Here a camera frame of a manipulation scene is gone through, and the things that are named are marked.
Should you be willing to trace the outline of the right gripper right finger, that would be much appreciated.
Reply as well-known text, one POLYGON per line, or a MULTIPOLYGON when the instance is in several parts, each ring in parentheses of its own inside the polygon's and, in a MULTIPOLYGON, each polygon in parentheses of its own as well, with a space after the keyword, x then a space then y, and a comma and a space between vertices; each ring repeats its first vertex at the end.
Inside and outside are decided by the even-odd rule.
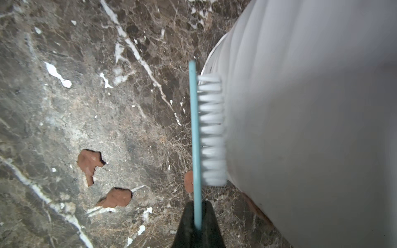
POLYGON ((202 248, 226 248, 214 208, 210 201, 202 202, 202 229, 200 245, 202 248))

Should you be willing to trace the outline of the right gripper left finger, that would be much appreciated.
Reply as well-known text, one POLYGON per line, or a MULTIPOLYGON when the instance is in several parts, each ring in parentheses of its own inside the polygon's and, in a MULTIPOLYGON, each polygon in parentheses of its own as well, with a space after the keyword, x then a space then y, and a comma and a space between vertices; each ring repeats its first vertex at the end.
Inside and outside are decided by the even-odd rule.
POLYGON ((195 238, 194 204, 193 201, 189 201, 185 205, 171 248, 194 248, 195 238))

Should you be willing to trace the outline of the teal scrub brush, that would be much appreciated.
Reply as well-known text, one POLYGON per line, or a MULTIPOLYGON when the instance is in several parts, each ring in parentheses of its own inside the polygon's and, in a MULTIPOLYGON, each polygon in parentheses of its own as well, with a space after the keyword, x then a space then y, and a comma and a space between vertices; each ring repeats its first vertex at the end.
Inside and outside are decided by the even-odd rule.
POLYGON ((193 219, 203 227, 202 188, 223 187, 227 182, 222 80, 219 74, 198 75, 189 62, 191 144, 193 168, 193 219))

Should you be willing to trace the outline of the white ceramic pot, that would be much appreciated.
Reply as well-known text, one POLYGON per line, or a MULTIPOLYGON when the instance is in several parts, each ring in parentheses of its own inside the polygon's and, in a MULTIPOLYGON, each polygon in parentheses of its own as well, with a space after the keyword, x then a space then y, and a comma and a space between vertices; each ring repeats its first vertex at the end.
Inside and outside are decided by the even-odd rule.
POLYGON ((292 246, 396 247, 396 1, 251 1, 205 68, 228 177, 292 246))

